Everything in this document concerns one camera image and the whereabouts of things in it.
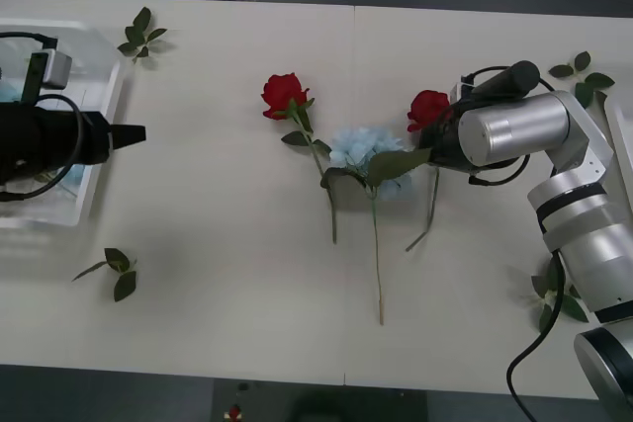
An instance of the light blue hydrangea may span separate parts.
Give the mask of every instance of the light blue hydrangea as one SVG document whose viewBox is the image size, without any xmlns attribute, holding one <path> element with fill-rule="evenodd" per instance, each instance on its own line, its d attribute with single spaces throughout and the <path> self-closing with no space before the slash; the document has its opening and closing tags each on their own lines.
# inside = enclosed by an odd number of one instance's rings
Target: light blue hydrangea
<svg viewBox="0 0 633 422">
<path fill-rule="evenodd" d="M 342 130 L 331 143 L 329 161 L 332 167 L 348 168 L 367 176 L 369 161 L 380 152 L 404 150 L 403 140 L 393 137 L 382 127 L 360 127 Z M 411 176 L 404 174 L 396 180 L 383 182 L 378 198 L 392 200 L 412 188 Z"/>
</svg>

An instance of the artificial flower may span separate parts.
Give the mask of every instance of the artificial flower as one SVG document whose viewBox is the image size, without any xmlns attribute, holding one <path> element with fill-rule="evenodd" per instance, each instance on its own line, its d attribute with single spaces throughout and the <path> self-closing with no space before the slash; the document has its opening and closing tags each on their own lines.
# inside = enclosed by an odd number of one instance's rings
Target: artificial flower
<svg viewBox="0 0 633 422">
<path fill-rule="evenodd" d="M 404 150 L 403 141 L 385 128 L 344 129 L 332 140 L 329 163 L 332 167 L 347 168 L 366 177 L 369 161 L 374 155 L 397 150 Z M 404 174 L 396 180 L 383 182 L 378 189 L 378 198 L 393 200 L 411 188 L 410 175 Z"/>
<path fill-rule="evenodd" d="M 411 103 L 411 110 L 407 117 L 413 121 L 407 127 L 409 132 L 421 130 L 431 125 L 442 112 L 450 106 L 448 96 L 445 93 L 425 90 L 415 96 Z"/>
<path fill-rule="evenodd" d="M 285 115 L 274 113 L 286 111 L 291 99 L 295 100 L 297 106 L 306 103 L 308 101 L 308 91 L 308 89 L 306 91 L 302 90 L 299 78 L 297 78 L 295 73 L 283 76 L 272 75 L 264 86 L 264 94 L 261 95 L 264 102 L 270 107 L 268 111 L 264 111 L 264 116 L 275 121 L 284 120 L 286 118 Z"/>
<path fill-rule="evenodd" d="M 264 94 L 261 97 L 266 104 L 270 107 L 268 111 L 264 112 L 264 116 L 275 121 L 281 121 L 282 119 L 292 119 L 292 122 L 296 125 L 298 130 L 290 132 L 281 140 L 288 145 L 297 147 L 307 147 L 313 159 L 315 160 L 316 168 L 323 179 L 323 167 L 320 164 L 318 155 L 323 153 L 323 150 L 329 150 L 329 146 L 319 139 L 314 139 L 314 131 L 310 125 L 310 118 L 308 116 L 308 108 L 314 102 L 314 98 L 308 101 L 308 89 L 302 90 L 301 83 L 295 75 L 295 73 L 285 74 L 279 76 L 274 74 L 270 77 L 268 82 L 264 85 Z M 326 189 L 327 198 L 329 199 L 329 206 L 332 216 L 332 242 L 336 244 L 336 208 L 334 205 L 334 191 L 332 189 Z"/>
</svg>

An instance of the plastic container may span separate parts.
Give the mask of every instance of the plastic container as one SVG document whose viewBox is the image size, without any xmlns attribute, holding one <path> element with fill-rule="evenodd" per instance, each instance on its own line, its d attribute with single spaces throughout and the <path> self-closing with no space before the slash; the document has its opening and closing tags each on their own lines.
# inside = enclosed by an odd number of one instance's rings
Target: plastic container
<svg viewBox="0 0 633 422">
<path fill-rule="evenodd" d="M 126 59 L 99 32 L 79 22 L 0 18 L 0 32 L 32 32 L 58 38 L 57 49 L 72 58 L 63 94 L 82 111 L 99 111 L 111 122 L 119 102 Z M 22 94 L 31 53 L 42 46 L 29 39 L 0 39 L 0 96 Z M 69 109 L 58 101 L 42 101 L 47 109 Z M 76 226 L 90 212 L 100 166 L 75 166 L 60 184 L 40 197 L 0 203 L 0 227 L 27 227 L 33 222 Z M 9 183 L 6 190 L 25 193 L 40 187 L 36 180 Z"/>
<path fill-rule="evenodd" d="M 604 112 L 613 147 L 622 172 L 629 206 L 633 211 L 633 87 L 616 86 L 609 91 Z"/>
</svg>

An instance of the long stem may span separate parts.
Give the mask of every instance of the long stem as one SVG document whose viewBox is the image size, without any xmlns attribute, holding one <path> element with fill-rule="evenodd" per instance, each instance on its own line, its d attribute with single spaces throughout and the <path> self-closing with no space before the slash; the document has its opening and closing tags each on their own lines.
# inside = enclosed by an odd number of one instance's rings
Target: long stem
<svg viewBox="0 0 633 422">
<path fill-rule="evenodd" d="M 299 116 L 297 116 L 296 113 L 293 114 L 293 120 L 299 126 L 299 131 L 301 132 L 302 136 L 308 143 L 310 152 L 312 153 L 313 158 L 315 159 L 316 168 L 318 168 L 318 172 L 320 173 L 320 176 L 323 178 L 323 175 L 324 175 L 323 168 L 321 167 L 320 161 L 318 160 L 317 150 L 315 149 L 315 145 L 313 144 L 313 140 L 310 137 L 310 134 L 308 133 L 307 130 L 304 129 L 304 125 L 302 124 L 301 120 L 299 119 Z M 332 242 L 336 244 L 336 207 L 334 206 L 334 193 L 330 188 L 326 189 L 326 191 L 327 191 L 327 198 L 329 199 L 329 208 L 331 210 L 331 215 L 332 215 Z"/>
<path fill-rule="evenodd" d="M 428 219 L 426 220 L 426 229 L 422 232 L 417 239 L 412 242 L 406 252 L 410 251 L 413 247 L 417 245 L 419 241 L 426 237 L 426 234 L 431 230 L 431 224 L 433 224 L 433 218 L 435 217 L 435 202 L 437 200 L 437 187 L 439 186 L 439 168 L 435 169 L 435 185 L 433 186 L 433 197 L 431 198 L 431 210 L 428 214 Z"/>
<path fill-rule="evenodd" d="M 383 286 L 380 282 L 380 260 L 378 254 L 378 225 L 376 224 L 376 197 L 372 197 L 372 217 L 374 218 L 374 240 L 376 242 L 376 277 L 378 278 L 378 308 L 380 324 L 385 324 L 385 303 L 383 302 Z"/>
</svg>

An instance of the loose leaf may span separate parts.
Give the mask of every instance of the loose leaf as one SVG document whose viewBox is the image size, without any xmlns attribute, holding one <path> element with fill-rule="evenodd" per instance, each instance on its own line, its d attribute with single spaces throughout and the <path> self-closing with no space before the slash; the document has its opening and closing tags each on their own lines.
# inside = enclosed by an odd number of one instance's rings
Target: loose leaf
<svg viewBox="0 0 633 422">
<path fill-rule="evenodd" d="M 115 301 L 121 301 L 136 290 L 136 271 L 125 272 L 115 284 Z"/>
<path fill-rule="evenodd" d="M 593 89 L 604 89 L 615 84 L 611 78 L 609 78 L 606 74 L 602 73 L 592 73 L 587 78 L 585 78 L 585 82 L 590 84 Z"/>
<path fill-rule="evenodd" d="M 108 265 L 117 272 L 125 272 L 130 269 L 130 259 L 119 249 L 105 249 Z"/>
<path fill-rule="evenodd" d="M 134 46 L 132 43 L 123 43 L 119 45 L 118 50 L 122 54 L 136 53 L 136 46 Z"/>
<path fill-rule="evenodd" d="M 554 259 L 550 260 L 549 265 L 547 266 L 547 274 L 545 278 L 547 279 L 547 289 L 548 291 L 555 292 L 558 288 L 558 270 L 556 269 L 556 264 L 554 264 Z"/>
<path fill-rule="evenodd" d="M 550 69 L 549 73 L 555 78 L 567 78 L 574 74 L 574 68 L 569 64 L 559 64 Z"/>
<path fill-rule="evenodd" d="M 151 42 L 152 40 L 156 40 L 162 34 L 167 32 L 167 29 L 156 29 L 151 34 L 147 36 L 147 42 Z"/>
<path fill-rule="evenodd" d="M 573 298 L 581 298 L 581 295 L 578 293 L 578 291 L 576 290 L 576 287 L 575 287 L 575 286 L 571 286 L 571 287 L 570 287 L 570 295 L 571 295 Z"/>
<path fill-rule="evenodd" d="M 586 109 L 591 105 L 591 101 L 593 100 L 593 87 L 587 83 L 577 83 L 574 96 L 576 96 L 578 102 L 581 103 L 581 106 Z"/>
<path fill-rule="evenodd" d="M 352 172 L 347 168 L 330 167 L 325 170 L 325 173 L 323 173 L 323 178 L 320 179 L 321 187 L 329 190 L 331 187 L 331 181 L 335 177 L 352 177 L 360 184 L 361 187 L 365 188 L 365 186 L 367 185 L 365 183 L 365 179 L 356 172 Z"/>
<path fill-rule="evenodd" d="M 147 58 L 149 56 L 149 49 L 147 46 L 144 46 L 140 49 L 140 53 L 136 56 L 137 58 Z"/>
<path fill-rule="evenodd" d="M 591 63 L 591 55 L 588 51 L 583 51 L 576 56 L 574 59 L 574 67 L 577 71 L 585 71 L 589 64 Z"/>
<path fill-rule="evenodd" d="M 106 264 L 108 264 L 106 261 L 103 262 L 98 262 L 97 264 L 95 264 L 92 267 L 89 267 L 88 269 L 86 269 L 85 271 L 81 272 L 77 277 L 75 277 L 72 282 L 75 282 L 77 279 L 82 278 L 83 276 L 85 276 L 86 274 L 90 274 L 91 272 L 95 272 L 97 269 L 105 266 Z"/>
<path fill-rule="evenodd" d="M 367 183 L 378 188 L 385 180 L 395 180 L 406 172 L 428 162 L 430 154 L 430 148 L 414 150 L 413 152 L 399 150 L 377 153 L 369 161 Z"/>
<path fill-rule="evenodd" d="M 329 155 L 329 152 L 332 151 L 331 147 L 322 140 L 317 139 L 313 142 L 313 144 L 315 145 L 316 150 L 318 150 L 323 155 Z"/>
<path fill-rule="evenodd" d="M 604 102 L 608 96 L 604 94 L 602 91 L 595 91 L 595 99 L 601 108 L 604 108 Z"/>
<path fill-rule="evenodd" d="M 545 330 L 547 323 L 550 321 L 552 317 L 552 307 L 548 304 L 545 304 L 543 307 L 543 312 L 541 313 L 541 317 L 538 319 L 538 329 L 541 333 Z"/>
<path fill-rule="evenodd" d="M 561 311 L 577 321 L 582 321 L 584 323 L 589 322 L 585 311 L 571 295 L 563 295 L 563 306 L 561 307 Z"/>
<path fill-rule="evenodd" d="M 541 298 L 545 298 L 548 291 L 547 279 L 543 276 L 532 276 L 532 287 Z"/>
<path fill-rule="evenodd" d="M 126 27 L 126 37 L 128 42 L 130 42 L 134 48 L 138 48 L 145 43 L 145 37 L 143 36 L 142 31 L 136 26 Z"/>
<path fill-rule="evenodd" d="M 289 134 L 284 135 L 283 137 L 281 137 L 281 141 L 284 143 L 287 143 L 288 145 L 297 145 L 299 147 L 308 146 L 308 142 L 306 141 L 306 138 L 298 130 L 295 130 L 294 132 L 290 132 Z"/>
<path fill-rule="evenodd" d="M 133 21 L 134 26 L 140 30 L 140 33 L 143 34 L 147 27 L 149 27 L 149 20 L 151 19 L 151 12 L 147 7 L 143 7 L 138 12 L 135 20 Z"/>
</svg>

